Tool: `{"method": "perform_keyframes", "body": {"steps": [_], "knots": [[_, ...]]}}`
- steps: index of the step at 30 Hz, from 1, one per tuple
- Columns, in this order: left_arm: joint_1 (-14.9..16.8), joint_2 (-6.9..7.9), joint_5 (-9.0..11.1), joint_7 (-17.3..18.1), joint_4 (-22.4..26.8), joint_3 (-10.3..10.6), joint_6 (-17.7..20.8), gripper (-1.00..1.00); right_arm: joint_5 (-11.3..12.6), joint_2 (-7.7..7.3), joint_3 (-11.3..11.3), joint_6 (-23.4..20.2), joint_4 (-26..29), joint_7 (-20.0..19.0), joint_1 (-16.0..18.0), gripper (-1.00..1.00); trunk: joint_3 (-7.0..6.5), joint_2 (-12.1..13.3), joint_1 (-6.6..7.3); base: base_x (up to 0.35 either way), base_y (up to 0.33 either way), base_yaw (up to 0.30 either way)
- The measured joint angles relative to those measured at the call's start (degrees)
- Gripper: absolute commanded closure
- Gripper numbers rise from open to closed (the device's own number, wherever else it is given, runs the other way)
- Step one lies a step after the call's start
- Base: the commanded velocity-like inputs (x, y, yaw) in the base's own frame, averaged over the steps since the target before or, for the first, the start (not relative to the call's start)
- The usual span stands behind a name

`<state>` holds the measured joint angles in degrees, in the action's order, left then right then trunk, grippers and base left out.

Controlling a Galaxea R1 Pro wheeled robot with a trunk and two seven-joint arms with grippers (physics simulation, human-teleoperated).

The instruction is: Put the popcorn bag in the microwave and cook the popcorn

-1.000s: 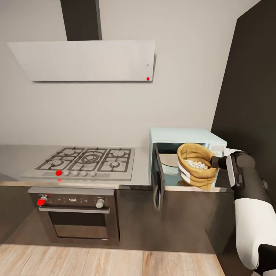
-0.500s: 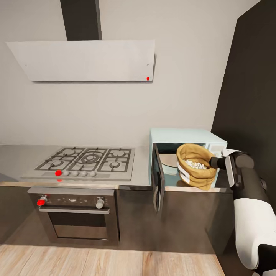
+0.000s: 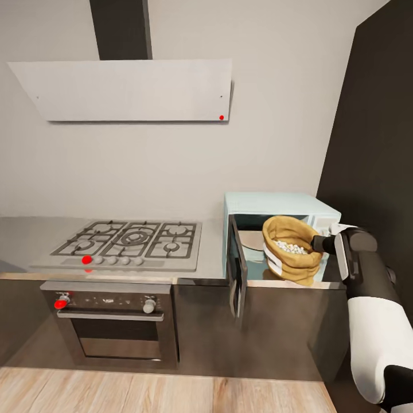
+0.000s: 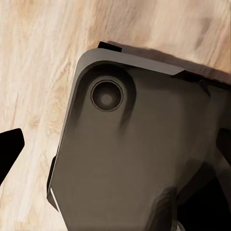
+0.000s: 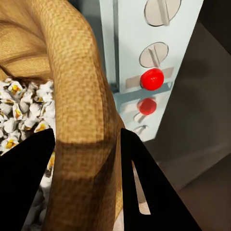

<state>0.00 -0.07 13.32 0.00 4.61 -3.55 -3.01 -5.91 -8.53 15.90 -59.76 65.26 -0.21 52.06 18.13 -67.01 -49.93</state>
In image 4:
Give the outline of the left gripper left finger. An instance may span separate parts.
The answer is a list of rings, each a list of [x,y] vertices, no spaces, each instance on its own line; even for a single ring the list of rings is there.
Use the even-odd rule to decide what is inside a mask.
[[[25,146],[20,128],[0,133],[0,186]]]

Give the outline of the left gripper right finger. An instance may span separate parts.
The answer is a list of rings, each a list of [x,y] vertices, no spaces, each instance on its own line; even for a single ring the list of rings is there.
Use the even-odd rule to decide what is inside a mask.
[[[231,166],[231,130],[220,128],[218,131],[216,146]]]

